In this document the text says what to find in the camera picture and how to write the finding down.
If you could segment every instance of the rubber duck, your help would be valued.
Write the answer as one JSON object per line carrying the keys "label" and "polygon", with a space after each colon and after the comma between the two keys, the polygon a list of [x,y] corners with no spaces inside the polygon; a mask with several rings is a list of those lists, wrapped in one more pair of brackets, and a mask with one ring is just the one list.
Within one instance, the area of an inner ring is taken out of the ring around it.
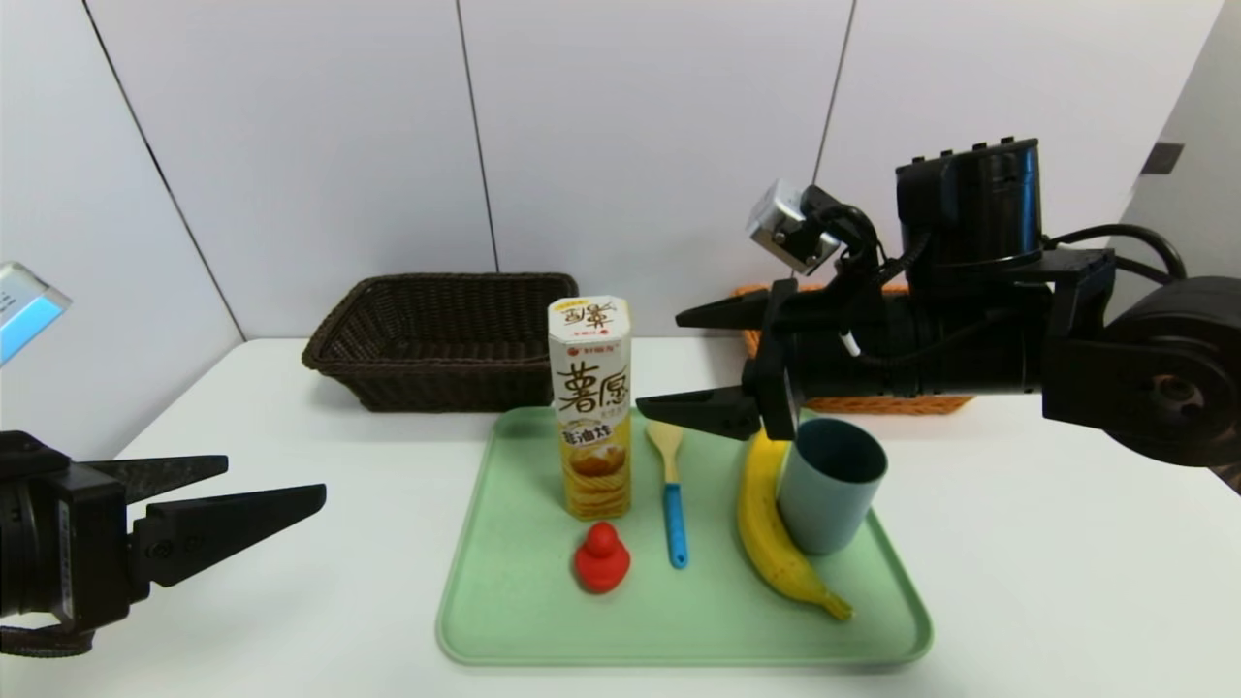
{"label": "rubber duck", "polygon": [[586,542],[573,555],[573,566],[582,586],[594,594],[607,594],[629,571],[629,551],[608,522],[599,522],[586,533]]}

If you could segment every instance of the banana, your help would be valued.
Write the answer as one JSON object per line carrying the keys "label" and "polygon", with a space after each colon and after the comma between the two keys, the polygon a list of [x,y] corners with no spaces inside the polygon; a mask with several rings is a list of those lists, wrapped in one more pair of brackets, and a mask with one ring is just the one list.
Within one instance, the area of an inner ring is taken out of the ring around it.
{"label": "banana", "polygon": [[772,589],[794,601],[822,606],[839,620],[849,620],[853,606],[823,584],[788,537],[776,508],[776,484],[786,450],[787,441],[773,442],[762,431],[750,447],[737,497],[741,543],[755,569]]}

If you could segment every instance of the blue cup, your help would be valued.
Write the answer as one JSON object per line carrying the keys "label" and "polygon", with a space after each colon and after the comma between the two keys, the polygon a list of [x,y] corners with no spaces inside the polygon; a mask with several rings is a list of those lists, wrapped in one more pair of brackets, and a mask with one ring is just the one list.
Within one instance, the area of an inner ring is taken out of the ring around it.
{"label": "blue cup", "polygon": [[865,430],[831,419],[803,422],[776,497],[793,543],[808,555],[849,545],[886,472],[887,455]]}

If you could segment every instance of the blue handle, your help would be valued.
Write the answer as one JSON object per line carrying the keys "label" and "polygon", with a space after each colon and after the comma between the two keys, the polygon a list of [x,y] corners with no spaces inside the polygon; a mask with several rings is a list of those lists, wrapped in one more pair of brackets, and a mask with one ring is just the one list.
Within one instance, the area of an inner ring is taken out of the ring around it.
{"label": "blue handle", "polygon": [[685,543],[685,517],[681,514],[681,486],[670,482],[664,486],[664,520],[668,524],[668,558],[676,569],[690,564],[690,550]]}

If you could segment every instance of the wooden spatula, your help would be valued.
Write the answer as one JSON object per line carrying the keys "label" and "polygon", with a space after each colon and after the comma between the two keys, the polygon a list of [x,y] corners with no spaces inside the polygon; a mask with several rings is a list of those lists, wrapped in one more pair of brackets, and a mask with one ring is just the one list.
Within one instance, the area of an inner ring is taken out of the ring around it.
{"label": "wooden spatula", "polygon": [[676,425],[647,422],[647,437],[664,456],[664,524],[668,528],[668,558],[676,569],[690,563],[685,539],[685,515],[681,512],[681,476],[676,472],[676,450],[684,430]]}

